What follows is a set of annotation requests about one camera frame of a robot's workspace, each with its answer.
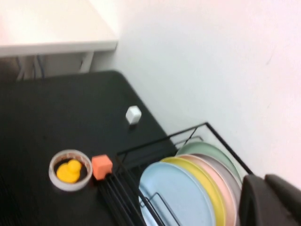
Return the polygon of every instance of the white wall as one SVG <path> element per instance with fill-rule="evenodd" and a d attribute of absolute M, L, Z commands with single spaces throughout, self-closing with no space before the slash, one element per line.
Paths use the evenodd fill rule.
<path fill-rule="evenodd" d="M 90 1 L 120 37 L 94 70 L 123 72 L 167 133 L 209 121 L 301 188 L 300 1 Z"/>

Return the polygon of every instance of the stacked plates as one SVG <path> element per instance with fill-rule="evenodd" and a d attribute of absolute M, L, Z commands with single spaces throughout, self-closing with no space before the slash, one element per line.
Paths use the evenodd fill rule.
<path fill-rule="evenodd" d="M 166 226 L 239 226 L 241 177 L 225 153 L 205 142 L 148 166 L 139 188 Z M 148 226 L 156 221 L 141 202 Z"/>

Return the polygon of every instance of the yellow rubber duck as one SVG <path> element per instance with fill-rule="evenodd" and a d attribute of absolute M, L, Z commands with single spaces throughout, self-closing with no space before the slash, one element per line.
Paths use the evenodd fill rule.
<path fill-rule="evenodd" d="M 80 176 L 81 163 L 76 159 L 63 163 L 56 171 L 56 176 L 63 182 L 75 183 Z"/>

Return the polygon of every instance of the cable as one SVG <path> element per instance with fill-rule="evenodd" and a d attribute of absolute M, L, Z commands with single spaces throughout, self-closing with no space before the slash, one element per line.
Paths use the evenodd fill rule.
<path fill-rule="evenodd" d="M 41 69 L 42 78 L 44 79 L 45 78 L 45 71 L 44 71 L 44 67 L 42 65 L 42 61 L 41 61 L 41 58 L 40 58 L 39 55 L 37 55 L 37 60 L 38 60 L 39 67 Z"/>
<path fill-rule="evenodd" d="M 32 64 L 32 67 L 33 67 L 33 79 L 36 80 L 36 74 L 37 74 L 37 72 L 36 72 L 36 66 L 34 65 L 34 63 Z"/>

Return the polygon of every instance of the black tabletop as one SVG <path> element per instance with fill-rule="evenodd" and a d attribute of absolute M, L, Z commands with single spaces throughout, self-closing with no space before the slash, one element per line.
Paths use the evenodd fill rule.
<path fill-rule="evenodd" d="M 142 118 L 129 129 L 125 114 Z M 164 137 L 165 133 L 117 72 L 62 76 L 0 86 L 0 225 L 113 225 L 96 183 L 62 192 L 48 177 L 64 149 L 92 157 Z"/>

